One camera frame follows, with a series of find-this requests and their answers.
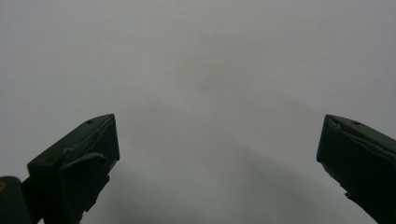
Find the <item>dark green metal part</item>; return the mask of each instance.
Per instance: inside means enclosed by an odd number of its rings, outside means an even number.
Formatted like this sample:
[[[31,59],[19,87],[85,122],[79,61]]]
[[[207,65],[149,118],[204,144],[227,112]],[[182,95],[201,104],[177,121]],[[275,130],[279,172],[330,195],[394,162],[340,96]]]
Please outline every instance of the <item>dark green metal part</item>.
[[[327,115],[317,160],[380,224],[396,223],[396,141],[351,119]]]

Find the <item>dark green object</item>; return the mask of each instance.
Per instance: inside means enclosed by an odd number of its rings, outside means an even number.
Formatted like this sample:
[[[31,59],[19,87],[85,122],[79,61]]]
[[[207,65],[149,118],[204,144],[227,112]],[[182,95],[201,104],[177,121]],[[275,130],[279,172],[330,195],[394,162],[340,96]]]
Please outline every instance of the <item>dark green object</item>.
[[[4,208],[0,210],[0,220],[15,218],[0,223],[31,224],[41,218],[46,224],[79,223],[83,212],[95,204],[109,180],[108,173],[119,159],[114,115],[82,123],[28,163],[30,177],[22,184],[16,177],[13,178],[17,182],[0,177],[8,189],[0,191],[0,208]],[[9,193],[18,201],[12,202]],[[12,222],[24,215],[26,208],[30,217]]]
[[[396,141],[351,119],[327,115],[317,160],[380,224],[396,223]]]

